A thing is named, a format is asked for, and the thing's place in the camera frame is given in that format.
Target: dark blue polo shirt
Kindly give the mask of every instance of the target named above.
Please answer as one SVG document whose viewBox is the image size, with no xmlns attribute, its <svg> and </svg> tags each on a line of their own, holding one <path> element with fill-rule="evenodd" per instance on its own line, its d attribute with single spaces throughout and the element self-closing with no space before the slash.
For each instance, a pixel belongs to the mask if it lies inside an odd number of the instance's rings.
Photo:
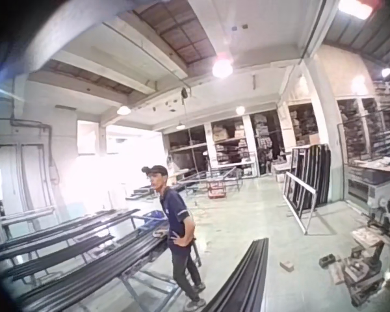
<svg viewBox="0 0 390 312">
<path fill-rule="evenodd" d="M 185 225 L 183 224 L 183 221 L 189 216 L 185 202 L 178 192 L 171 188 L 167 188 L 163 193 L 163 197 L 161 197 L 161 205 L 169 220 L 168 246 L 170 251 L 174 254 L 190 254 L 190 246 L 192 244 L 189 244 L 186 247 L 180 247 L 175 245 L 172 240 L 174 232 L 180 237 L 185 236 Z"/>
</svg>

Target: storage shelf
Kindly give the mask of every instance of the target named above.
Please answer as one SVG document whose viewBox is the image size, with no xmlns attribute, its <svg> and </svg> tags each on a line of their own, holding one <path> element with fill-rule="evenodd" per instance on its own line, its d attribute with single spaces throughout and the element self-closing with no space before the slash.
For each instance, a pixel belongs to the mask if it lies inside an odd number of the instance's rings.
<svg viewBox="0 0 390 312">
<path fill-rule="evenodd" d="M 216 142 L 214 142 L 214 144 L 217 145 L 217 144 L 223 144 L 223 143 L 228 143 L 228 142 L 236 142 L 236 141 L 239 141 L 239 140 L 242 140 L 245 138 L 246 138 L 245 136 L 242 136 L 240 138 L 226 138 L 225 140 L 216 141 Z"/>
<path fill-rule="evenodd" d="M 193 148 L 202 148 L 204 146 L 207 146 L 207 143 L 199 143 L 199 144 L 195 144 L 195 145 L 185 146 L 183 148 L 171 149 L 169 152 L 175 153 L 177 151 L 187 151 L 189 149 L 191 150 Z"/>
</svg>

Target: baseball cap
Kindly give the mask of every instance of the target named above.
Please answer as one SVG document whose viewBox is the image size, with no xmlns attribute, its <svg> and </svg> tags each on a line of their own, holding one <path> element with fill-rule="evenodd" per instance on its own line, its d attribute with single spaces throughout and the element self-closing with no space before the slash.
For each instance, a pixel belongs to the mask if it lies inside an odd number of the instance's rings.
<svg viewBox="0 0 390 312">
<path fill-rule="evenodd" d="M 145 174 L 161 174 L 162 176 L 167 176 L 168 175 L 168 170 L 159 164 L 149 168 L 149 167 L 143 167 L 142 172 Z"/>
</svg>

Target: black aluminum profile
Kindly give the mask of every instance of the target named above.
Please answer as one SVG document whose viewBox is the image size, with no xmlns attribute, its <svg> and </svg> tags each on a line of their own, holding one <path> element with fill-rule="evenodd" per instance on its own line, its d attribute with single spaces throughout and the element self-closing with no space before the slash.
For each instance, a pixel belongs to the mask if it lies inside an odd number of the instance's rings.
<svg viewBox="0 0 390 312">
<path fill-rule="evenodd" d="M 12 281 L 20 280 L 37 272 L 46 270 L 47 268 L 51 268 L 55 265 L 63 263 L 69 259 L 77 257 L 78 255 L 84 254 L 92 248 L 95 248 L 113 238 L 114 237 L 109 234 L 103 237 L 90 237 L 86 240 L 83 240 L 82 242 L 78 242 L 77 244 L 58 250 L 57 252 L 49 253 L 43 257 L 33 259 L 20 265 L 13 266 L 12 268 L 8 268 L 0 274 L 0 277 L 11 277 Z"/>
<path fill-rule="evenodd" d="M 85 226 L 88 223 L 92 225 L 92 221 L 95 219 L 101 218 L 102 216 L 111 215 L 115 213 L 115 210 L 109 211 L 101 211 L 93 216 L 86 216 L 81 218 L 76 218 L 74 220 L 70 220 L 64 223 L 61 223 L 57 226 L 49 227 L 47 229 L 43 229 L 40 231 L 36 231 L 34 233 L 26 234 L 20 237 L 16 237 L 15 239 L 10 239 L 2 244 L 0 244 L 0 251 L 9 249 L 14 246 L 18 246 L 21 244 L 26 244 L 33 241 L 39 241 L 40 239 L 45 239 L 52 235 L 56 235 L 58 233 L 62 233 L 65 231 L 69 231 L 71 229 L 75 229 L 79 226 Z"/>
<path fill-rule="evenodd" d="M 62 311 L 80 302 L 122 272 L 151 255 L 159 248 L 167 248 L 166 237 L 153 237 L 158 228 L 140 232 L 138 239 L 119 246 L 112 252 L 55 281 L 50 281 L 20 296 L 16 301 L 24 311 Z"/>
<path fill-rule="evenodd" d="M 0 253 L 0 261 L 6 260 L 6 259 L 12 259 L 17 255 L 23 255 L 27 254 L 29 252 L 34 252 L 35 250 L 39 250 L 45 247 L 52 246 L 54 244 L 57 244 L 59 242 L 66 241 L 68 239 L 72 239 L 76 236 L 88 233 L 92 230 L 100 228 L 101 226 L 106 226 L 107 228 L 110 228 L 112 226 L 115 226 L 119 223 L 122 223 L 123 221 L 126 221 L 127 219 L 131 218 L 131 215 L 135 212 L 137 212 L 139 209 L 133 209 L 131 211 L 128 211 L 124 214 L 119 214 L 118 216 L 115 216 L 114 218 L 110 218 L 104 222 L 98 222 L 95 224 L 92 224 L 92 226 L 85 226 L 80 229 L 77 229 L 75 231 L 71 231 L 69 233 L 59 235 L 56 237 L 53 237 L 52 239 L 44 240 L 43 242 L 37 242 L 35 244 L 30 244 L 28 246 L 22 247 L 22 248 L 14 248 L 11 250 L 6 250 L 5 252 Z"/>
<path fill-rule="evenodd" d="M 268 239 L 252 242 L 234 272 L 202 312 L 259 312 L 265 291 Z"/>
</svg>

